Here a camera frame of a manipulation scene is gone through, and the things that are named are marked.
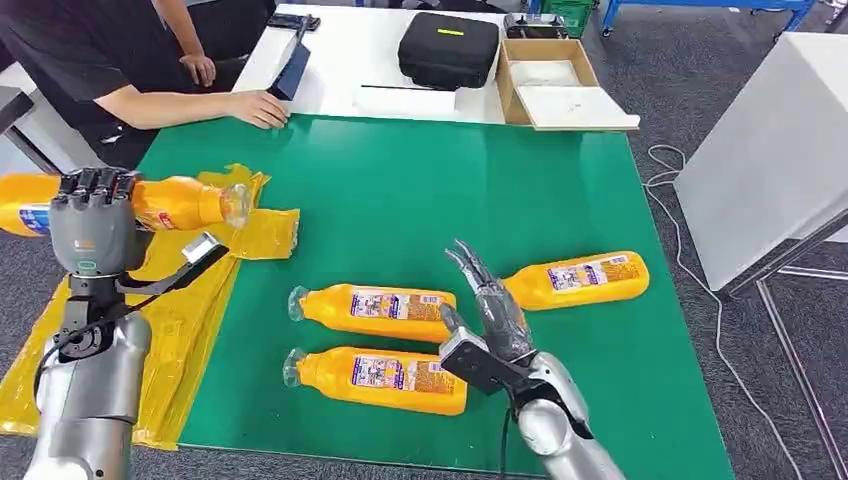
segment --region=yellow plastic bag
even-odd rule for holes
[[[197,178],[219,187],[244,183],[255,206],[269,177],[262,173],[251,174],[242,165],[232,165],[229,169],[227,174],[202,172]],[[283,259],[291,256],[297,244],[299,217],[298,210],[253,209],[247,225],[241,230],[226,224],[202,229],[228,246],[230,253],[190,287],[163,295],[142,310],[153,329],[153,342],[144,365],[141,405],[133,441],[176,450],[177,440],[212,353],[241,259]],[[144,265],[132,272],[133,278],[158,280],[172,274],[185,261],[180,250],[200,231],[158,232],[148,248]],[[69,294],[67,281],[63,281],[0,383],[2,433],[34,435],[37,431],[38,412],[33,401],[32,378],[45,342],[59,328]],[[128,295],[127,304],[134,305],[144,298]]]

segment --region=green crate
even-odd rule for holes
[[[545,13],[555,13],[565,21],[565,29],[571,38],[583,36],[583,29],[592,13],[592,0],[581,2],[575,0],[546,0]]]

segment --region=black case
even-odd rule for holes
[[[498,40],[493,23],[422,12],[400,41],[400,71],[424,87],[480,88],[489,76]]]

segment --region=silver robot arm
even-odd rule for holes
[[[150,325],[138,313],[116,322],[103,353],[45,364],[36,404],[38,443],[24,480],[128,478]],[[53,347],[48,340],[45,351]]]
[[[151,341],[150,325],[138,310],[188,286],[228,251],[203,233],[183,249],[186,263],[173,275],[157,282],[131,278],[127,272],[143,264],[152,236],[136,225],[137,179],[121,169],[83,169],[63,175],[51,200],[53,252],[69,272],[71,295],[35,372],[41,419],[25,480],[129,477]],[[128,293],[149,297],[127,306]]]
[[[442,318],[451,336],[439,348],[442,366],[492,394],[505,389],[527,446],[554,480],[623,480],[624,475],[589,429],[589,410],[565,366],[533,346],[524,314],[503,283],[464,242],[447,254],[474,290],[485,340],[450,305]]]

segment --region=bottle cap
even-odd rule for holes
[[[283,383],[287,387],[300,386],[300,372],[297,371],[297,363],[304,358],[306,358],[306,353],[299,348],[292,349],[289,356],[286,357],[286,361],[283,363]]]
[[[303,313],[303,307],[300,306],[300,299],[305,298],[309,294],[309,290],[302,285],[294,287],[292,293],[289,294],[289,318],[293,322],[299,322],[306,318]]]
[[[221,193],[221,213],[224,220],[234,228],[242,228],[247,224],[250,202],[244,184],[237,183]]]

